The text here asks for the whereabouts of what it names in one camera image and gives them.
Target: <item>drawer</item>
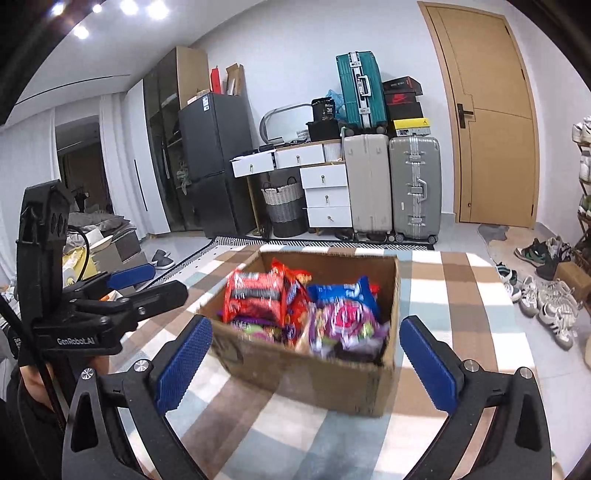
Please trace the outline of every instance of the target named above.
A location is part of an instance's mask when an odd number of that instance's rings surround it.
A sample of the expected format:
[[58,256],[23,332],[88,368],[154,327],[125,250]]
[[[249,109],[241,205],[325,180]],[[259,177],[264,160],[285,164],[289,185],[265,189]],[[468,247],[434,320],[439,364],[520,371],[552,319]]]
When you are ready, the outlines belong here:
[[347,187],[328,187],[325,189],[306,190],[306,204],[314,207],[349,207],[349,189]]
[[308,145],[307,147],[288,148],[275,152],[277,168],[301,167],[324,163],[324,149],[322,145]]
[[308,208],[308,222],[312,228],[352,227],[350,207],[317,207]]
[[342,165],[322,165],[300,170],[301,185],[305,189],[319,189],[322,187],[346,187],[347,169]]
[[246,157],[237,157],[232,160],[232,168],[236,178],[275,170],[273,152],[261,152]]

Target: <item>person's hand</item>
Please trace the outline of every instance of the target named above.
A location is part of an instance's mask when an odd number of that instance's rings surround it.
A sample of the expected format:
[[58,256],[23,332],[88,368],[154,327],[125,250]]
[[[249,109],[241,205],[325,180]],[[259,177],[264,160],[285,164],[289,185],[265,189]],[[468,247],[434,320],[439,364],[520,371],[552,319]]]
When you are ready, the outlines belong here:
[[[46,365],[47,369],[49,370],[49,374],[53,379],[53,368],[50,364]],[[88,366],[94,368],[99,375],[106,375],[109,373],[109,357],[93,357],[90,362],[88,362]],[[37,367],[35,367],[35,365],[28,365],[26,367],[20,367],[20,370],[22,381],[24,382],[25,388],[29,392],[31,398],[53,411],[53,408],[51,407],[51,401],[49,400],[49,395],[47,395],[47,390],[45,389],[45,385],[43,385],[43,380],[41,379],[41,375],[39,374]]]

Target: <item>wooden door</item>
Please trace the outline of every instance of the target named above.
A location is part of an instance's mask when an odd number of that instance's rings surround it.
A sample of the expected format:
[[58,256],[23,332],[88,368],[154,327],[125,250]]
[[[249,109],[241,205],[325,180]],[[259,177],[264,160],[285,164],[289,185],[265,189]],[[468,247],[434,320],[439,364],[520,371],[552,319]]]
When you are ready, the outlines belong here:
[[538,186],[535,116],[505,19],[451,5],[430,4],[426,10],[453,96],[459,220],[532,227]]

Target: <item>checkered rug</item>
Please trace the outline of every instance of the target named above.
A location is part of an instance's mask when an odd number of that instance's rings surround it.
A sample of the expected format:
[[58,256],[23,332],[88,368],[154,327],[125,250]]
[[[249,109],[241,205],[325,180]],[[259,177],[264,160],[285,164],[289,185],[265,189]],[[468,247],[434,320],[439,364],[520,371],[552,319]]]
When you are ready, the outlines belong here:
[[[288,245],[217,246],[194,262],[187,303],[141,323],[126,336],[111,370],[153,358],[195,311],[224,288],[226,276],[258,250],[330,251]],[[525,333],[495,269],[473,254],[357,248],[340,254],[396,255],[400,262],[400,312],[419,316],[461,359],[485,369],[535,372]],[[215,255],[207,260],[207,255]],[[397,390],[386,415],[348,416],[290,400],[231,377],[206,355],[177,410],[167,419],[210,480],[402,480],[427,449],[446,415],[435,410],[400,344]],[[466,475],[485,438],[493,412],[486,409],[454,478]],[[158,478],[127,410],[121,410],[134,452]]]
[[419,242],[404,242],[404,243],[392,243],[392,244],[373,244],[369,242],[344,242],[341,240],[307,240],[307,239],[290,239],[290,240],[279,240],[270,239],[263,240],[261,238],[255,238],[251,236],[217,236],[208,245],[203,247],[201,250],[196,251],[193,255],[185,258],[178,265],[173,267],[169,272],[158,277],[153,282],[147,284],[146,287],[153,287],[160,285],[169,280],[183,281],[183,278],[187,278],[187,273],[184,271],[191,263],[195,260],[200,259],[208,252],[211,251],[227,251],[230,248],[226,247],[244,247],[246,245],[291,245],[292,247],[341,247],[341,248],[373,248],[377,250],[435,250],[435,247],[429,244]]

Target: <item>wicker laundry basket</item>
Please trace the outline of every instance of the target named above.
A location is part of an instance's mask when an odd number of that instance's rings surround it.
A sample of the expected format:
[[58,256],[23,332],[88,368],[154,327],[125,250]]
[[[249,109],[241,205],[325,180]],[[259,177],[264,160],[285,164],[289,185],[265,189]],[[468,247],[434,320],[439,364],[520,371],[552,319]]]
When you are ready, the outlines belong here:
[[269,183],[265,183],[261,191],[275,236],[285,238],[306,231],[304,190],[295,177],[289,177],[287,185],[282,187],[271,187]]

